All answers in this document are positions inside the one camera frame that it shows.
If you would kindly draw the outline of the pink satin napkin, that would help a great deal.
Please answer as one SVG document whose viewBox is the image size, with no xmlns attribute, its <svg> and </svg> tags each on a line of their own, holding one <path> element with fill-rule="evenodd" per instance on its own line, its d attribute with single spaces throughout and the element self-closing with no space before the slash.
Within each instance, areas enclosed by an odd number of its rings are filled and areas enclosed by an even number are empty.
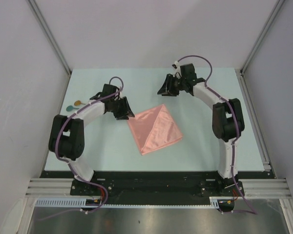
<svg viewBox="0 0 293 234">
<path fill-rule="evenodd" d="M 183 133 L 164 104 L 137 114 L 127 123 L 141 155 L 173 145 L 183 138 Z"/>
</svg>

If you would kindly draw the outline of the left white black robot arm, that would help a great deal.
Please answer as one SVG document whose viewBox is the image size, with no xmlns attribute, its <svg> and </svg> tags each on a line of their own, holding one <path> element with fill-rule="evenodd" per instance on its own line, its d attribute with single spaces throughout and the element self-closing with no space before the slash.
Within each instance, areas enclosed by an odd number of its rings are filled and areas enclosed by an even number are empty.
<svg viewBox="0 0 293 234">
<path fill-rule="evenodd" d="M 70 116 L 56 115 L 53 119 L 48 149 L 65 162 L 74 177 L 82 181 L 81 189 L 88 195 L 97 192 L 98 182 L 93 180 L 94 170 L 83 160 L 85 127 L 96 118 L 110 112 L 116 120 L 135 117 L 127 97 L 121 95 L 123 87 L 105 84 L 103 90 Z"/>
</svg>

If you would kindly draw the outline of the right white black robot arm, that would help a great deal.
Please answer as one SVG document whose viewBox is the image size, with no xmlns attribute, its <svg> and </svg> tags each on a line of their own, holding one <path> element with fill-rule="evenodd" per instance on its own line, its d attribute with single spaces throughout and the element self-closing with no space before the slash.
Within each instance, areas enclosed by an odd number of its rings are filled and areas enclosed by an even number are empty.
<svg viewBox="0 0 293 234">
<path fill-rule="evenodd" d="M 176 97 L 181 91 L 203 101 L 212 110 L 212 131 L 219 139 L 220 163 L 218 173 L 223 178 L 216 182 L 220 195 L 233 190 L 229 179 L 235 179 L 236 144 L 245 129 L 244 117 L 239 99 L 226 99 L 207 85 L 204 78 L 198 78 L 192 63 L 181 65 L 176 61 L 173 74 L 167 74 L 158 95 Z"/>
</svg>

